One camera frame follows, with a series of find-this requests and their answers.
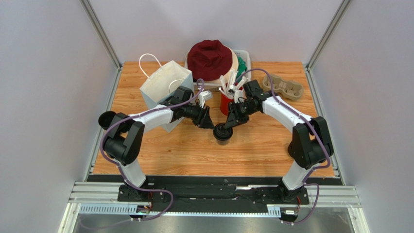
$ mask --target red container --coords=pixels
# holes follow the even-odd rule
[[[233,102],[233,99],[227,98],[223,93],[220,93],[222,95],[222,99],[220,100],[220,111],[224,115],[228,115],[228,103]]]

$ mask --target shopping bag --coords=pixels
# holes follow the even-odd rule
[[[153,56],[158,62],[160,68],[148,76],[141,67],[141,58],[144,55]],[[148,77],[139,89],[148,109],[156,107],[160,102],[174,94],[179,86],[190,88],[194,92],[194,84],[192,82],[192,73],[190,70],[180,66],[175,61],[170,61],[165,65],[161,65],[158,59],[149,53],[139,58],[139,67]],[[184,118],[176,120],[172,123],[162,125],[161,127],[167,132],[171,132]]]

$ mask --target white basket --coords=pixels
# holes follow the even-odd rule
[[[238,56],[241,57],[243,59],[244,62],[246,62],[246,66],[247,66],[247,70],[250,70],[252,68],[252,64],[250,62],[250,55],[246,50],[233,50],[233,52]],[[247,81],[251,81],[252,80],[252,73],[249,72],[245,75],[245,77],[247,78]],[[219,87],[221,87],[220,83],[205,83],[204,84],[204,89],[205,90],[210,90],[210,91],[219,91]],[[194,83],[194,90],[197,90],[197,84]]]

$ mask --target wooden table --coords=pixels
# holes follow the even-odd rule
[[[156,62],[141,63],[151,74],[159,66]],[[309,85],[303,66],[299,62],[253,62],[252,68],[260,67],[285,80],[300,82],[305,92],[297,101],[284,100],[297,110],[316,116]],[[252,79],[261,83],[264,73],[253,71]],[[125,114],[147,110],[139,88],[146,77],[138,62],[126,62],[115,94],[112,111]],[[207,101],[214,124],[225,122],[220,112],[220,93],[213,92]],[[190,119],[184,119],[171,133],[161,127],[144,135],[139,163],[145,174],[151,175],[210,175],[210,176],[283,176],[293,159],[287,147],[291,133],[279,122],[262,113],[250,116],[247,124],[235,127],[230,142],[217,144],[212,130],[199,129]],[[118,174],[118,169],[100,154],[95,163],[94,174]],[[313,176],[332,177],[333,169],[317,170]]]

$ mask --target red bucket hat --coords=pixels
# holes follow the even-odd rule
[[[233,54],[219,40],[204,40],[190,49],[187,64],[194,80],[208,82],[219,79],[231,69]]]

